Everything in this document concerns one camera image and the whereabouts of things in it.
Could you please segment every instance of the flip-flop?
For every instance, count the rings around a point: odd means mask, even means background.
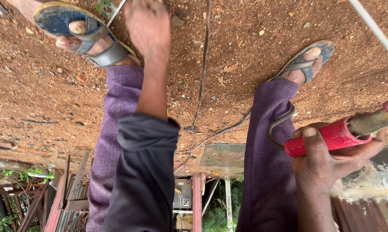
[[[133,50],[115,38],[104,22],[80,7],[61,2],[45,3],[36,9],[33,18],[39,28],[53,35],[75,36],[81,39],[78,48],[73,53],[83,55],[97,67],[112,66],[129,54],[136,57]],[[85,21],[85,33],[73,33],[68,27],[73,21]],[[85,53],[92,48],[95,42],[105,35],[109,35],[114,41],[112,45],[96,55],[86,55]]]
[[[305,60],[303,58],[303,54],[314,47],[318,47],[322,50],[320,54],[323,56],[322,64],[324,64],[333,55],[336,46],[332,41],[329,40],[320,40],[307,46],[305,49],[301,50],[297,55],[295,55],[289,62],[287,62],[287,64],[279,71],[279,73],[272,77],[270,81],[285,81],[284,78],[280,77],[280,74],[285,71],[297,69],[300,69],[304,73],[305,83],[311,81],[313,79],[313,72],[310,66],[312,66],[315,60]]]

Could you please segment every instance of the soil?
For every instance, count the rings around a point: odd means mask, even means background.
[[[97,13],[95,0],[64,2]],[[388,37],[388,0],[364,0],[362,4]],[[93,150],[101,129],[106,71],[59,49],[18,10],[4,5],[11,13],[0,17],[0,117],[12,119],[0,119],[0,139],[29,150],[0,150],[0,158],[62,168],[66,155],[71,155],[79,163],[84,150]],[[182,128],[177,150],[184,151],[191,149],[193,137],[183,128],[193,122],[202,76],[205,1],[172,0],[167,5],[171,15],[185,20],[172,30],[168,83],[169,116]],[[211,19],[208,69],[194,147],[240,122],[251,109],[257,85],[318,40],[333,41],[336,53],[292,100],[295,127],[374,111],[388,100],[388,53],[348,1],[212,0]],[[129,45],[123,20],[116,19],[111,29]],[[222,72],[236,62],[237,73]],[[225,86],[218,77],[227,81]],[[248,121],[209,143],[245,143],[247,129]],[[202,151],[203,147],[193,152],[178,174],[199,172]],[[187,155],[176,154],[175,167]]]

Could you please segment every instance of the hand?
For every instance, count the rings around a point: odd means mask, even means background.
[[[125,23],[132,43],[145,59],[168,60],[171,53],[171,22],[158,0],[133,0],[124,6]]]
[[[325,140],[316,123],[293,133],[303,135],[306,156],[296,157],[292,166],[298,190],[305,194],[329,194],[340,178],[361,169],[370,158],[378,154],[386,144],[386,129],[379,130],[369,143],[328,151]]]

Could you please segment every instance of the white pipe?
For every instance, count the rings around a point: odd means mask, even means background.
[[[383,34],[383,32],[380,30],[379,26],[376,24],[376,22],[373,20],[373,18],[367,13],[367,11],[363,8],[362,4],[359,3],[358,0],[349,0],[350,3],[352,3],[353,7],[356,9],[356,11],[360,14],[360,16],[363,18],[367,26],[373,31],[375,36],[382,42],[382,45],[387,49],[388,51],[388,39]]]
[[[116,17],[116,15],[118,14],[118,12],[121,10],[122,6],[124,6],[125,2],[127,0],[122,0],[122,2],[119,4],[117,10],[114,12],[114,14],[112,15],[111,19],[109,20],[108,24],[106,25],[108,28],[109,26],[112,24],[112,21],[114,21],[114,18]]]

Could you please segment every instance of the purple trousers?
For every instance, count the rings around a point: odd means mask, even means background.
[[[121,154],[117,142],[118,120],[137,108],[144,69],[132,66],[107,68],[109,92],[104,99],[104,121],[95,147],[88,191],[88,232],[100,232],[108,212],[115,168]],[[296,185],[292,158],[269,141],[271,122],[288,113],[288,102],[298,85],[290,81],[261,83],[254,94],[244,160],[243,202],[237,231],[297,231]],[[285,142],[294,127],[290,119],[273,130]]]

